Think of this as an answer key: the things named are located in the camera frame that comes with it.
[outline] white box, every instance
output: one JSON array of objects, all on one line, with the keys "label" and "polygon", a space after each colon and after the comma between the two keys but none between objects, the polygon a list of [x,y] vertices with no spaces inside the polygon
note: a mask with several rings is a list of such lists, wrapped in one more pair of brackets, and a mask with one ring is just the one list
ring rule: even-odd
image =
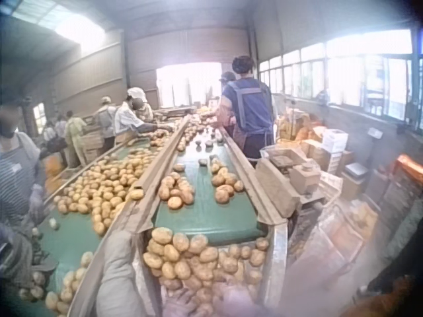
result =
[{"label": "white box", "polygon": [[326,129],[323,132],[322,148],[329,153],[343,152],[348,141],[348,134],[337,129]]}]

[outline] floor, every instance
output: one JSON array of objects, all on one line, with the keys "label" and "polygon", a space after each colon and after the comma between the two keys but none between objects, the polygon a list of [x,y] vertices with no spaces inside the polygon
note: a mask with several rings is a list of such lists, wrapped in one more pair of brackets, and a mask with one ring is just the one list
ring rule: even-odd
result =
[{"label": "floor", "polygon": [[[377,223],[373,235],[364,246],[350,270],[334,279],[331,283],[319,286],[305,287],[303,291],[295,295],[284,296],[281,309],[286,317],[338,317],[352,304],[352,296],[359,286],[367,285],[386,265],[387,261],[381,256],[389,240],[389,229],[382,223]],[[304,277],[304,282],[310,285],[310,277],[319,272],[317,265],[309,265],[310,276]],[[297,278],[290,279],[289,269],[286,273],[284,283],[284,294],[286,289],[297,289],[301,284],[303,275],[296,275]]]}]

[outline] face mask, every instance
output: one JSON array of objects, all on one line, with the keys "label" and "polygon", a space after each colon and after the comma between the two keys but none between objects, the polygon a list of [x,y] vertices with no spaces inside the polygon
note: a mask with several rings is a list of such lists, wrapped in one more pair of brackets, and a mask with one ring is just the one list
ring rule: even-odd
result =
[{"label": "face mask", "polygon": [[0,135],[2,137],[11,139],[15,135],[15,129],[16,127],[13,127],[10,124],[0,121]]}]

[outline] ceiling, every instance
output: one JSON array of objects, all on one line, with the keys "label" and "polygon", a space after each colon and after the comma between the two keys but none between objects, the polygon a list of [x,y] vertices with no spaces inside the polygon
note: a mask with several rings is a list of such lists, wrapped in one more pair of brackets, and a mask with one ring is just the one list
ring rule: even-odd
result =
[{"label": "ceiling", "polygon": [[22,98],[38,72],[77,44],[54,32],[63,12],[79,13],[105,30],[139,38],[189,27],[240,27],[254,0],[3,0],[1,101]]}]

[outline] green conveyor belt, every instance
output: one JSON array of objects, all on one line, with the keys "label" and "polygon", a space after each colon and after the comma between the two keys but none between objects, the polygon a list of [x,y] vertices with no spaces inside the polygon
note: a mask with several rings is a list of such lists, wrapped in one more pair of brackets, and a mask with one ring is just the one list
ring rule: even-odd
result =
[{"label": "green conveyor belt", "polygon": [[[195,141],[203,141],[201,148]],[[176,163],[185,164],[183,176],[195,187],[194,204],[184,206],[178,211],[171,211],[166,203],[161,203],[155,215],[156,227],[167,227],[174,232],[184,232],[188,235],[203,233],[210,243],[223,245],[229,243],[253,240],[265,235],[265,229],[260,228],[256,213],[248,195],[244,192],[235,193],[227,205],[216,202],[212,173],[210,172],[210,155],[218,155],[221,162],[227,165],[230,172],[236,174],[235,168],[227,154],[224,145],[214,143],[213,149],[206,149],[205,141],[210,135],[198,135],[187,146],[185,153],[178,155]],[[199,159],[207,159],[208,167],[199,167]]]},{"label": "green conveyor belt", "polygon": [[[148,140],[140,141],[133,147],[123,147],[116,154],[118,159],[124,159],[130,149],[145,147],[149,144]],[[81,215],[78,213],[69,213],[62,215],[59,213],[55,204],[50,204],[47,208],[51,209],[50,216],[55,218],[60,224],[60,228],[54,231],[46,219],[39,227],[43,234],[40,241],[42,249],[49,252],[52,257],[59,262],[57,269],[50,276],[50,282],[47,291],[60,292],[65,274],[68,271],[76,271],[81,266],[81,256],[84,252],[95,252],[100,244],[101,238],[93,230],[90,215]],[[18,289],[1,289],[1,303],[13,307],[13,312],[18,316],[33,317],[53,317],[56,313],[48,310],[43,300],[38,302],[24,302],[17,296]]]}]

